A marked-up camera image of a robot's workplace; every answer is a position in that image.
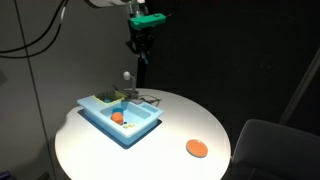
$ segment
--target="dark wall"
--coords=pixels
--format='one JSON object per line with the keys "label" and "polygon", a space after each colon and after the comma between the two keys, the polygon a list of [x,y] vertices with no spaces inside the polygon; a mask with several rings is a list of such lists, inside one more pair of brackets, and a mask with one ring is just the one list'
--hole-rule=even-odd
{"label": "dark wall", "polygon": [[[154,0],[168,13],[173,1]],[[234,144],[247,119],[279,122],[316,53],[316,1],[183,0],[156,38],[146,87],[211,111]]]}

